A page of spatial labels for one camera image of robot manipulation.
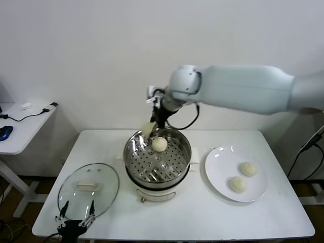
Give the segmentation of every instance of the robotic arm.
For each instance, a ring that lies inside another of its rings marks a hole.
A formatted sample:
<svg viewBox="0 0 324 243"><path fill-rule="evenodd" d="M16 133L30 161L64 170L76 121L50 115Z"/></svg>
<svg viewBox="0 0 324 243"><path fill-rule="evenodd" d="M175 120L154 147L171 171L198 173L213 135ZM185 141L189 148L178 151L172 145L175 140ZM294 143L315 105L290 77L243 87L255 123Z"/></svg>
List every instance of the robotic arm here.
<svg viewBox="0 0 324 243"><path fill-rule="evenodd" d="M150 87L148 98L153 102L151 122L159 128L183 105L194 102L266 115L324 110L324 71L291 76L271 66L182 65L164 90Z"/></svg>

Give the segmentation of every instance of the table leg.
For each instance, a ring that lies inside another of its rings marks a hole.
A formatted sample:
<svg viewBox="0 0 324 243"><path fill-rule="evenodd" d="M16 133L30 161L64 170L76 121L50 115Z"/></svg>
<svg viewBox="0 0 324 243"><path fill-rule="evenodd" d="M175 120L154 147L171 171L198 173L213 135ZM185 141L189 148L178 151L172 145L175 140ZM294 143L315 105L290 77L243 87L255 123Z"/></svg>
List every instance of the table leg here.
<svg viewBox="0 0 324 243"><path fill-rule="evenodd" d="M324 190L319 184L312 184L317 192L316 196L300 196L298 197L303 206L307 205L324 205Z"/></svg>
<svg viewBox="0 0 324 243"><path fill-rule="evenodd" d="M0 175L13 185L18 191L29 198L34 197L34 192L31 191L28 185L23 182L4 162L0 160Z"/></svg>
<svg viewBox="0 0 324 243"><path fill-rule="evenodd" d="M35 193L35 190L36 190L39 182L34 181L34 182L32 182L32 184L30 186L28 186L1 160L0 160L0 175L6 181L8 181L10 183L10 185L15 187L18 191L20 191L24 195L23 199L20 201L18 207L16 208L16 210L14 212L14 217L21 217L21 215L24 212L24 210L26 209L28 203L44 203L45 202L48 195Z"/></svg>
<svg viewBox="0 0 324 243"><path fill-rule="evenodd" d="M0 196L0 202L1 202L2 200L5 200L6 196L9 194L11 188L12 188L12 185L9 184L9 186L7 186L7 188L6 188L5 191L3 192L4 194Z"/></svg>

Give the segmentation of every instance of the white table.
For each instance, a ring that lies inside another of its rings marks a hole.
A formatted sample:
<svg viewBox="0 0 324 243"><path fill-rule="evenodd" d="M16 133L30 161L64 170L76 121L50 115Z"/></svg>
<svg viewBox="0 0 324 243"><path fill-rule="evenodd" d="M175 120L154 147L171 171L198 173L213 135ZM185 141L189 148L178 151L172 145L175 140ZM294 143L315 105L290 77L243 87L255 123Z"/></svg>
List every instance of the white table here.
<svg viewBox="0 0 324 243"><path fill-rule="evenodd" d="M259 131L184 131L191 146L199 151L200 171L189 172L182 182L185 187L170 201L143 204L135 195L124 163L116 159L134 132L81 132L33 226L33 234L48 236L57 232L57 196L68 175L89 163L106 163L116 169L120 189L111 208L81 238L215 241L314 235L314 227ZM225 145L248 149L267 173L268 188L256 202L231 201L220 195L205 177L206 154Z"/></svg>
<svg viewBox="0 0 324 243"><path fill-rule="evenodd" d="M35 106L29 110L20 109L21 104L16 103L2 103L0 104L3 114L8 114L15 119L21 119L28 115L38 114L45 106ZM1 154L19 154L21 153L33 139L39 129L47 121L47 119L53 114L55 109L50 112L43 113L39 116L29 117L23 121L17 122L11 119L0 118L0 128L3 126L13 126L14 129L9 138L0 142L0 155ZM6 164L3 158L0 157L0 175L6 179L10 185L4 191L3 197L5 198L14 186L20 191L24 197L20 201L18 207L14 212L14 217L20 217L27 207L29 202L43 203L45 202L47 195L36 194L34 191L37 188L39 182L32 182L30 186L26 185Z"/></svg>

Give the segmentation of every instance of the white wall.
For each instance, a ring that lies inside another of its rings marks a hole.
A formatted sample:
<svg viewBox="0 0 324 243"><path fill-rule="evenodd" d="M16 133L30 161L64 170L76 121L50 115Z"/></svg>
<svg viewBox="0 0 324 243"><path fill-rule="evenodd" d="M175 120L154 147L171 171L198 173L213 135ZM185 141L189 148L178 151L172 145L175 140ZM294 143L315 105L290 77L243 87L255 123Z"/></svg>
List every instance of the white wall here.
<svg viewBox="0 0 324 243"><path fill-rule="evenodd" d="M167 85L179 64L321 70L323 9L321 0L1 1L0 79L7 96L60 104L47 125L55 132L42 129L20 157L6 159L20 174L22 165L30 175L57 174L81 130L139 128L151 112L146 87ZM186 107L172 121L181 126L193 116L194 107ZM287 134L290 127L296 129ZM283 165L314 130L310 116L208 106L192 128L260 129ZM293 146L282 148L282 140Z"/></svg>

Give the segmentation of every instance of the stainless steel steamer basket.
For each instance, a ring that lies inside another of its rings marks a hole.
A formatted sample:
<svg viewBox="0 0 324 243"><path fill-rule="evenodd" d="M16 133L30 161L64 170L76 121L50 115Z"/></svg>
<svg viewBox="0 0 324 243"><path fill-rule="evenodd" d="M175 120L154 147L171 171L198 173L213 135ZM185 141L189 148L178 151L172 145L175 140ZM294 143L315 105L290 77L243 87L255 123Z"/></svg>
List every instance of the stainless steel steamer basket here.
<svg viewBox="0 0 324 243"><path fill-rule="evenodd" d="M151 147L150 139L136 132L124 148L124 162L131 179L146 189L163 190L177 185L189 170L191 146L187 138L177 130L165 128L159 137L168 141L163 152Z"/></svg>

